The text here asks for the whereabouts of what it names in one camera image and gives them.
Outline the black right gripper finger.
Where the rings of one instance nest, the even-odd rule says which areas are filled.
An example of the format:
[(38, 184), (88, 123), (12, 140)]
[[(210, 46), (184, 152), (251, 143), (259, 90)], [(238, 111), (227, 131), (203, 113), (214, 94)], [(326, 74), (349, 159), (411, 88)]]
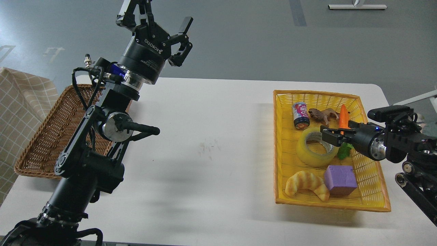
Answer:
[(320, 126), (320, 131), (321, 132), (328, 131), (328, 132), (336, 133), (336, 134), (356, 134), (355, 128), (352, 128), (352, 129), (349, 129), (349, 128), (329, 128), (325, 125)]
[(351, 139), (353, 136), (353, 133), (323, 133), (322, 140), (336, 147), (340, 147), (343, 143), (346, 143), (348, 147), (352, 148)]

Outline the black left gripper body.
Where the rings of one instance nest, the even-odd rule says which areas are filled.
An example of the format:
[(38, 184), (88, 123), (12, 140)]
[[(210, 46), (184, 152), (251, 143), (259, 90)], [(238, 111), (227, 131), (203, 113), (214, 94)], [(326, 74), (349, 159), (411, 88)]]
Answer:
[(118, 66), (140, 76), (147, 84), (155, 84), (170, 56), (170, 50), (161, 45), (168, 37), (169, 33), (158, 24), (152, 30), (147, 24), (136, 27)]

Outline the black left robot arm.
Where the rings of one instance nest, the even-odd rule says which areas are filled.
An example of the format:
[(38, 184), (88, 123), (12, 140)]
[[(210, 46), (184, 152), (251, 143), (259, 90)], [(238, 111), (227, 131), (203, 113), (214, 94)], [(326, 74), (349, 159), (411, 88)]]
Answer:
[(78, 231), (79, 222), (88, 218), (89, 203), (123, 181), (129, 142), (160, 134), (157, 127), (133, 122), (127, 108), (138, 101), (144, 83), (156, 83), (166, 61), (182, 65), (193, 46), (187, 35), (192, 22), (186, 17), (171, 36), (155, 22), (150, 0), (123, 2), (116, 24), (130, 30), (132, 38), (119, 61), (93, 63), (86, 54), (85, 67), (73, 69), (72, 87), (85, 112), (56, 161), (61, 181), (39, 216), (18, 222), (2, 246), (79, 246), (89, 235), (103, 245), (100, 229)]

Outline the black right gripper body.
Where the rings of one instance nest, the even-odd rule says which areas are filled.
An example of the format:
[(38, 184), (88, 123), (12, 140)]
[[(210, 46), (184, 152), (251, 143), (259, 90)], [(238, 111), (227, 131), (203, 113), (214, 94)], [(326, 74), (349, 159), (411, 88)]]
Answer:
[(358, 123), (349, 121), (350, 131), (345, 131), (345, 140), (352, 145), (356, 152), (374, 161), (386, 158), (384, 145), (385, 128), (374, 123)]

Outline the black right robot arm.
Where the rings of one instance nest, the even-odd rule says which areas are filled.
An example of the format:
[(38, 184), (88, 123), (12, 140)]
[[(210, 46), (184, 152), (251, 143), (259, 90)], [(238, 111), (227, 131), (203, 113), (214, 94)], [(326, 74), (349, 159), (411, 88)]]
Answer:
[(350, 144), (371, 160), (401, 163), (395, 182), (436, 224), (436, 138), (421, 133), (414, 122), (386, 124), (349, 121), (349, 128), (320, 127), (322, 140), (333, 145)]

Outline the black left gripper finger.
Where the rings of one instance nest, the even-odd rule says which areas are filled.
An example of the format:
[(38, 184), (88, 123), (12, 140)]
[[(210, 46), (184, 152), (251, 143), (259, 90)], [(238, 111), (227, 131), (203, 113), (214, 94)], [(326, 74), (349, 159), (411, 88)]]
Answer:
[[(116, 17), (116, 25), (124, 27), (135, 33), (137, 29), (147, 27), (149, 32), (155, 30), (155, 21), (151, 8), (151, 0), (125, 0)], [(140, 25), (136, 23), (135, 12), (138, 9), (140, 15), (144, 18), (140, 19)]]
[(170, 45), (180, 44), (178, 51), (168, 59), (171, 66), (181, 67), (192, 49), (193, 45), (189, 41), (187, 33), (193, 20), (194, 19), (191, 16), (185, 17), (179, 28), (178, 34), (171, 36), (169, 39)]

